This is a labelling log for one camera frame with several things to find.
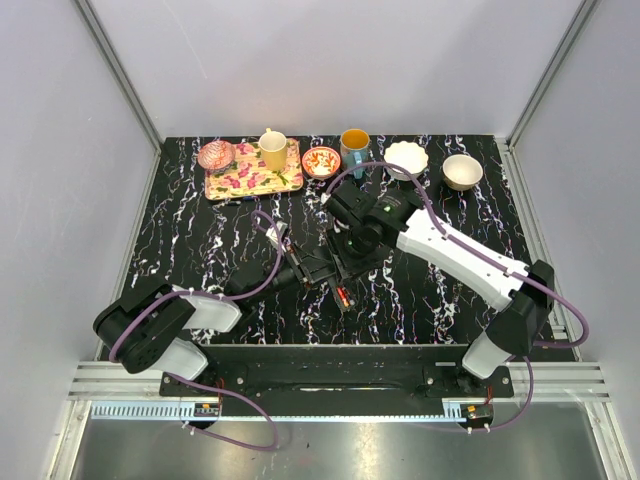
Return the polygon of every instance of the black marble table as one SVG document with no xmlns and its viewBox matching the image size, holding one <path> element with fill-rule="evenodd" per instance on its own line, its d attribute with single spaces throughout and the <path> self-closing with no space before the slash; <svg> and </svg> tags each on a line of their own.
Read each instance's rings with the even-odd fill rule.
<svg viewBox="0 0 640 480">
<path fill-rule="evenodd" d="M 214 137 L 169 138 L 158 167 L 125 288 L 145 275 L 160 274 L 182 287 L 220 292 L 243 261 L 270 264 L 275 251 L 251 226 L 249 213 L 261 209 L 288 223 L 292 238 L 305 249 L 321 241 L 327 214 L 320 206 L 325 182 L 305 180 L 290 194 L 212 203 L 203 194 L 199 149 Z M 338 150 L 337 136 L 298 137 L 303 154 L 326 145 Z M 257 137 L 225 138 L 232 143 Z M 436 213 L 455 228 L 497 252 L 530 262 L 524 235 L 492 136 L 377 135 L 371 160 L 401 140 L 417 142 L 429 154 L 420 177 Z M 442 163 L 452 154 L 476 158 L 485 176 L 474 189 L 459 193 L 443 182 Z M 375 194 L 398 188 L 386 172 L 367 173 L 366 189 Z M 494 315 L 471 289 L 427 262 L 392 252 L 384 268 L 358 282 L 359 305 L 342 314 L 327 287 L 286 290 L 260 304 L 259 318 L 232 332 L 193 331 L 202 344 L 448 344 L 468 343 Z M 550 329 L 544 331 L 549 337 Z"/>
</svg>

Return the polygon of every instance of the cup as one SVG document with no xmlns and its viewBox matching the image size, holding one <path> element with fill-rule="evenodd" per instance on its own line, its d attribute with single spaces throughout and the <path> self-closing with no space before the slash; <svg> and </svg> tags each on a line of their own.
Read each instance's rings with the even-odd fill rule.
<svg viewBox="0 0 640 480">
<path fill-rule="evenodd" d="M 267 164 L 267 168 L 279 172 L 287 163 L 287 137 L 280 132 L 272 132 L 267 128 L 258 140 L 262 151 L 260 158 Z"/>
<path fill-rule="evenodd" d="M 369 135 L 364 130 L 352 128 L 340 137 L 340 155 L 342 165 L 347 168 L 355 167 L 369 159 Z M 355 178 L 362 178 L 363 169 L 359 168 L 351 173 Z"/>
</svg>

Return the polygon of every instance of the floral tray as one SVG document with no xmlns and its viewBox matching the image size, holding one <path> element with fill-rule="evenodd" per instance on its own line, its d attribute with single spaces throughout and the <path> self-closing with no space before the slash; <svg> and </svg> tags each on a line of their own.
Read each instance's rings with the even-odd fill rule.
<svg viewBox="0 0 640 480">
<path fill-rule="evenodd" d="M 236 147 L 236 163 L 224 173 L 206 171 L 204 194 L 209 200 L 231 197 L 292 192 L 302 187 L 302 166 L 297 140 L 288 139 L 287 163 L 280 172 L 272 172 L 260 159 L 257 143 L 240 143 Z"/>
</svg>

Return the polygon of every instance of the orange bowl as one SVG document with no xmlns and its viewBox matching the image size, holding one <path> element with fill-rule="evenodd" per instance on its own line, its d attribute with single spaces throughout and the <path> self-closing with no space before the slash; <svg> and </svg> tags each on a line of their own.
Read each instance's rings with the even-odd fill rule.
<svg viewBox="0 0 640 480">
<path fill-rule="evenodd" d="M 315 147 L 302 157 L 302 168 L 317 180 L 326 180 L 340 168 L 340 155 L 333 148 Z"/>
</svg>

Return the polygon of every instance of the metal floor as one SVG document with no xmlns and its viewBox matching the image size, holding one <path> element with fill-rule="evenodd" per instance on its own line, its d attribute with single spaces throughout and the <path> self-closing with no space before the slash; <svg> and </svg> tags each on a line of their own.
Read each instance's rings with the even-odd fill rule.
<svg viewBox="0 0 640 480">
<path fill-rule="evenodd" d="M 516 412 L 498 405 L 499 418 Z M 468 437 L 408 424 L 280 423 L 281 449 L 259 453 L 179 423 L 92 420 L 74 480 L 221 479 L 605 479 L 586 413 L 577 405 L 534 405 L 513 428 Z M 266 425 L 212 427 L 268 444 Z"/>
</svg>

